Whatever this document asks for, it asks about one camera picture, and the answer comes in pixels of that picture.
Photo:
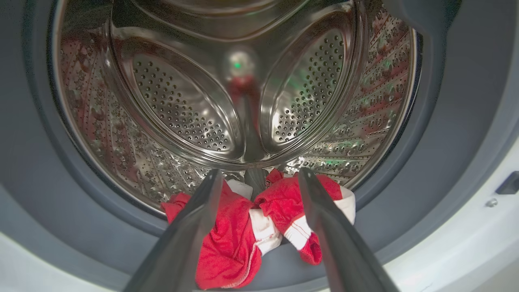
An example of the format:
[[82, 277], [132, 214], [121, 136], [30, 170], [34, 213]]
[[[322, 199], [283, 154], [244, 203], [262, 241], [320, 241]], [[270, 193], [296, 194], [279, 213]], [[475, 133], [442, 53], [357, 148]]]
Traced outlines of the red garment with white trim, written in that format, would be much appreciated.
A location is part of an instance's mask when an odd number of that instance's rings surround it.
[[265, 190], [252, 198], [244, 182], [223, 183], [215, 224], [204, 238], [196, 270], [202, 290], [242, 288], [260, 271], [262, 257], [288, 240], [301, 259], [322, 262], [317, 234], [307, 223], [298, 173], [289, 176], [273, 169]]

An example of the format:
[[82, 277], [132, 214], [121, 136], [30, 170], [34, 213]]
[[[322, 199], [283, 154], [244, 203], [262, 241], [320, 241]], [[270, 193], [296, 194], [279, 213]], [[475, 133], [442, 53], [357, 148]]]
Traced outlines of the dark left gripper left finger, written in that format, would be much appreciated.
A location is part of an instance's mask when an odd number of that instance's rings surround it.
[[164, 231], [124, 288], [124, 292], [192, 292], [205, 238], [214, 227], [223, 177], [209, 171]]

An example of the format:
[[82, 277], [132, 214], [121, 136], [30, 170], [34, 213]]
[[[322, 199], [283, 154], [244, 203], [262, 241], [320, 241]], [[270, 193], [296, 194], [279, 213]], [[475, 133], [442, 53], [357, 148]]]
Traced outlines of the white washing machine body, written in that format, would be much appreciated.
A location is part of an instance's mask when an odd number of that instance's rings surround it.
[[[519, 139], [450, 220], [385, 264], [402, 292], [519, 292], [519, 193], [495, 193], [515, 170]], [[0, 292], [117, 292], [128, 280], [45, 231], [0, 183]]]

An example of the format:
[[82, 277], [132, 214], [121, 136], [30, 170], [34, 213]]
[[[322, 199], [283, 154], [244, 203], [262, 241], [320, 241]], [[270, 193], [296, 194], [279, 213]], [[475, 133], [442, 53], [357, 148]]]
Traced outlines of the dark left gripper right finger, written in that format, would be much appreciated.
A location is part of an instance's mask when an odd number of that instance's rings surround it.
[[400, 292], [317, 176], [301, 168], [298, 183], [308, 225], [319, 238], [330, 292]]

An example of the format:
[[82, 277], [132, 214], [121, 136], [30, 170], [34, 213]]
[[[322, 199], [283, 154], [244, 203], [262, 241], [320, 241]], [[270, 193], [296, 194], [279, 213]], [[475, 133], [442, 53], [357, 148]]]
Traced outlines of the steel washing machine drum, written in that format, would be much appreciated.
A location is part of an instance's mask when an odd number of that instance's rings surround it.
[[157, 216], [212, 169], [357, 187], [416, 95], [420, 36], [381, 0], [57, 0], [52, 29], [70, 136]]

